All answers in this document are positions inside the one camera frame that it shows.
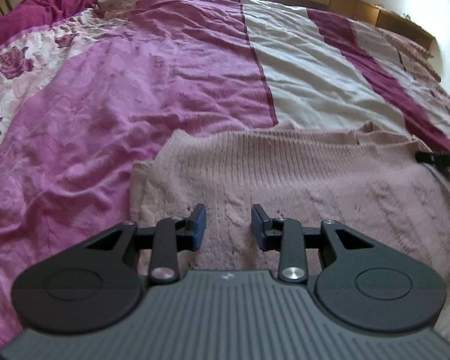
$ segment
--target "dark magenta pillowcase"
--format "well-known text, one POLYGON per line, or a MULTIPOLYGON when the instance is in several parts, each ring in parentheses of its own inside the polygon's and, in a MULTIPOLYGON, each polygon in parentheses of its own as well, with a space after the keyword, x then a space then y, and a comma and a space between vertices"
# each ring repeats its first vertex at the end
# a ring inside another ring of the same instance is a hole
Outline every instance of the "dark magenta pillowcase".
POLYGON ((22 31, 51 26, 91 7, 97 0, 23 0, 12 12, 0 17, 0 46, 22 31))

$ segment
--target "pink duvet cover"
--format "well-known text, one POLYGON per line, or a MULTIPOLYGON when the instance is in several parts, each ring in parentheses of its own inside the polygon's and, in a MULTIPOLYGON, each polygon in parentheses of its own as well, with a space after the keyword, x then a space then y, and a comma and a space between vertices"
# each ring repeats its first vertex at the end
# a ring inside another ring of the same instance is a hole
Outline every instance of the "pink duvet cover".
POLYGON ((372 28, 258 0, 96 3, 25 0, 0 19, 0 346, 20 331, 13 279, 128 219, 133 161, 177 128, 373 120, 450 151, 450 99, 372 28))

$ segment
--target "magenta stripe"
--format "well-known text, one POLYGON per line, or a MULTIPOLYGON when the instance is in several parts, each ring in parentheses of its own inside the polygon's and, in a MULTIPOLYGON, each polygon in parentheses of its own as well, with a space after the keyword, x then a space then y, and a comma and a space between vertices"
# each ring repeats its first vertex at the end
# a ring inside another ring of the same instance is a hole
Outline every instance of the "magenta stripe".
POLYGON ((308 17, 315 22, 325 42, 340 50, 342 55, 360 71, 373 90, 384 100, 398 108, 405 119, 405 127, 419 137, 433 151, 450 152, 450 141, 436 128, 423 108, 418 105, 398 80, 385 71, 380 64, 356 42, 350 21, 330 12, 308 9, 308 17))

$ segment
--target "round black cover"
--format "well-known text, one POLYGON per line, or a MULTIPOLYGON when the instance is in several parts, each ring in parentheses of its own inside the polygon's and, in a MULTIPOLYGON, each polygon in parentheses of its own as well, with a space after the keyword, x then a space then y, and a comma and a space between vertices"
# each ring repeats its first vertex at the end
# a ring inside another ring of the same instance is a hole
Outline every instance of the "round black cover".
POLYGON ((432 325, 445 302, 443 280, 425 264, 389 251, 343 253, 319 275, 317 299, 363 330, 402 333, 432 325))
POLYGON ((25 326, 54 334, 103 329, 142 296, 137 273, 103 250, 59 254, 24 271, 11 298, 25 326))

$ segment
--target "logo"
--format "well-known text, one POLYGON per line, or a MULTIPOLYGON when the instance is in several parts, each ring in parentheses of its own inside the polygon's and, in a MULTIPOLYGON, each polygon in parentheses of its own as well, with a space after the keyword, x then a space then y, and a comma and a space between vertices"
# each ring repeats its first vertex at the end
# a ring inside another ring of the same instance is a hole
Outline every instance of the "logo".
POLYGON ((222 275, 222 278, 224 278, 225 280, 232 280, 235 277, 234 274, 231 274, 230 272, 227 272, 226 274, 222 275))

